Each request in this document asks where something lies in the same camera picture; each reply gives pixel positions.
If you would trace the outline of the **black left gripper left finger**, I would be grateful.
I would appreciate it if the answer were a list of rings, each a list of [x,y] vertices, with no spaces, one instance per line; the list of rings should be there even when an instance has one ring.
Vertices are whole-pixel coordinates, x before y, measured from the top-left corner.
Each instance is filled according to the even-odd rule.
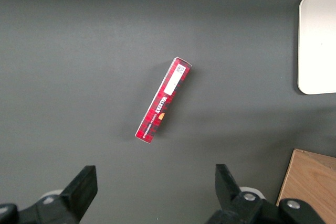
[[[19,223],[79,223],[98,192],[94,165],[85,166],[59,194],[48,194],[18,213]]]

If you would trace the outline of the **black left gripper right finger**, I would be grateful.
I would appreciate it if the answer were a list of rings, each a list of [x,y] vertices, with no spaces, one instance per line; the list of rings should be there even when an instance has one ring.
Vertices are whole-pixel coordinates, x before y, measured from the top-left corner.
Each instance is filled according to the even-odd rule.
[[[207,223],[281,223],[278,208],[251,191],[242,191],[225,164],[217,164],[215,191],[221,209]]]

